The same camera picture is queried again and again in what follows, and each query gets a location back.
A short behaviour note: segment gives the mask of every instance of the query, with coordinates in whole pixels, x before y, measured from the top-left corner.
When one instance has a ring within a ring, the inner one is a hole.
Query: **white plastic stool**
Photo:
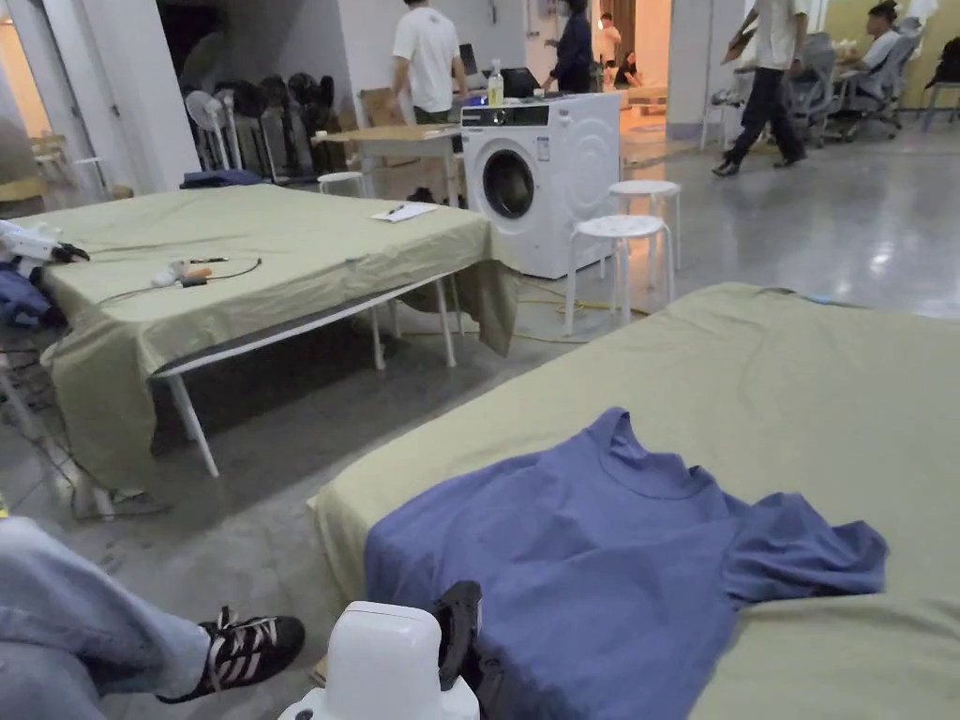
[[[355,182],[357,184],[357,193],[350,195],[343,192],[334,192],[332,187],[341,183]],[[366,198],[367,190],[364,185],[363,173],[328,173],[317,178],[317,184],[320,186],[320,192],[324,195],[342,195],[353,198]]]
[[[680,195],[683,189],[676,182],[668,180],[624,180],[611,186],[611,195],[623,198],[624,214],[630,214],[631,198],[650,198],[651,210],[663,218],[665,217],[666,198],[673,198],[677,210],[677,226],[673,228],[673,257],[674,266],[672,270],[680,270]],[[653,267],[653,243],[650,244],[650,266]]]
[[[566,272],[566,312],[564,316],[564,335],[573,334],[573,309],[577,299],[577,241],[581,237],[592,240],[606,240],[612,245],[617,261],[617,272],[613,276],[611,312],[621,308],[621,322],[626,325],[630,322],[632,308],[630,305],[630,240],[632,238],[645,239],[651,247],[656,243],[660,234],[666,236],[666,294],[667,301],[673,301],[673,238],[670,228],[662,218],[651,215],[608,215],[594,218],[580,223],[570,238],[570,259]],[[653,276],[653,265],[650,265],[650,276]]]

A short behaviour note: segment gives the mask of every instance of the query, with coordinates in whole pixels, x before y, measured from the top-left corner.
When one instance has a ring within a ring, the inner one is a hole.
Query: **black and white sneaker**
[[[303,649],[303,623],[295,617],[255,617],[237,622],[224,607],[215,623],[201,623],[210,634],[204,676],[196,689],[161,703],[187,703],[214,692],[248,687],[270,680],[290,666]]]

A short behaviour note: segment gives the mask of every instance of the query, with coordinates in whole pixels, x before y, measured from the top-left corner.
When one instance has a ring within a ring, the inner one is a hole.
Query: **round stool seat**
[[[610,191],[614,195],[628,196],[647,196],[663,195],[669,197],[676,195],[681,187],[676,182],[668,180],[624,180],[611,185]]]
[[[652,215],[608,215],[593,218],[577,226],[577,232],[590,237],[612,240],[649,237],[663,230],[663,220]]]

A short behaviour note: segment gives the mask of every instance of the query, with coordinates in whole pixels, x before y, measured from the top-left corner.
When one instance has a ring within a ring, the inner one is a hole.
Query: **plastic bottle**
[[[503,107],[503,75],[500,74],[500,60],[493,61],[493,72],[487,81],[487,105],[491,108]]]

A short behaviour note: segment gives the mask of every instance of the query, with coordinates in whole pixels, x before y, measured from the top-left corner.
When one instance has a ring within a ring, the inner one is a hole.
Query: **white device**
[[[230,157],[224,143],[223,127],[226,124],[224,104],[202,90],[194,90],[186,96],[186,111],[197,127],[204,132],[212,132],[217,140],[220,161],[225,170],[230,169]]]
[[[20,258],[19,272],[30,277],[34,268],[50,262],[53,251],[60,246],[62,230],[39,223],[32,228],[23,228],[16,223],[0,220],[0,260]]]
[[[621,101],[619,93],[598,93],[463,108],[469,206],[499,230],[515,270],[565,276],[575,225],[612,211]],[[600,242],[577,249],[578,269],[610,252]]]
[[[352,603],[333,627],[326,688],[280,720],[480,720],[463,678],[440,690],[441,630],[429,612]]]

